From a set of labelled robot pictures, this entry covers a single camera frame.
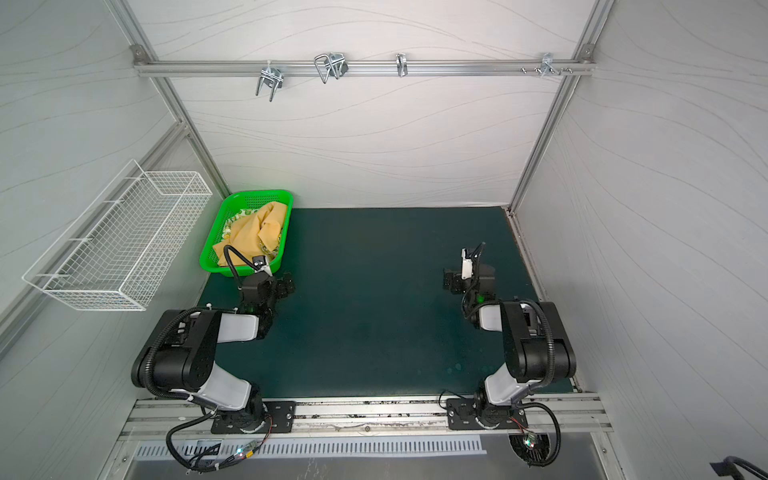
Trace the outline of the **yellow skirt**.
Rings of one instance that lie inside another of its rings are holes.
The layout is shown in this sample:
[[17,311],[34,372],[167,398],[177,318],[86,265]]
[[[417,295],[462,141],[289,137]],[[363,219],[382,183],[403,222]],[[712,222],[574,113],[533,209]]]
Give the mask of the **yellow skirt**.
[[252,260],[264,255],[272,261],[279,252],[282,231],[286,219],[287,206],[273,201],[265,204],[255,213],[241,218],[232,226],[231,237],[213,246],[218,257],[218,265],[226,267],[224,247],[231,246],[242,255]]

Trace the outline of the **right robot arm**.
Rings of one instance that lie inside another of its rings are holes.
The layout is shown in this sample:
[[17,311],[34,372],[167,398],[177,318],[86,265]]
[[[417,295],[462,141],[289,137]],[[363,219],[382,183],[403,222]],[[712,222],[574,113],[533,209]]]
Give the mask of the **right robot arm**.
[[470,399],[447,402],[452,429],[525,427],[525,398],[577,370],[576,356],[556,305],[495,295],[495,269],[466,260],[459,271],[443,272],[443,288],[460,295],[461,312],[473,327],[499,333],[503,363]]

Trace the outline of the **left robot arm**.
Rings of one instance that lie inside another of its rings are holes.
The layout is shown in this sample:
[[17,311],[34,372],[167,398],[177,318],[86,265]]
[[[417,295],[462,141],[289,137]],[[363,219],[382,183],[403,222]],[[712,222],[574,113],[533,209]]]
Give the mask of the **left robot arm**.
[[134,386],[213,411],[214,433],[267,430],[287,412],[265,402],[257,385],[234,376],[215,357],[220,345],[266,338],[277,303],[295,292],[293,278],[260,271],[237,282],[241,303],[235,310],[165,311],[131,369]]

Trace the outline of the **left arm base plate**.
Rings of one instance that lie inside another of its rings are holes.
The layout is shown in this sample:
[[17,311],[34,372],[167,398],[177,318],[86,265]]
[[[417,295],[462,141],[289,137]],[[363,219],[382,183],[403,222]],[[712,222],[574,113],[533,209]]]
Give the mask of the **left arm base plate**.
[[224,411],[213,420],[211,433],[218,435],[290,433],[295,401],[257,401],[239,411]]

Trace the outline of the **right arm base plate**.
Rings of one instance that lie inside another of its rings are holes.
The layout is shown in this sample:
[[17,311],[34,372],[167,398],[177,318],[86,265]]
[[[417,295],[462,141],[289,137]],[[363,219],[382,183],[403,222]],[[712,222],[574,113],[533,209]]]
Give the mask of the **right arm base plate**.
[[442,402],[452,431],[528,429],[525,414],[509,406],[495,406],[473,399],[447,398]]

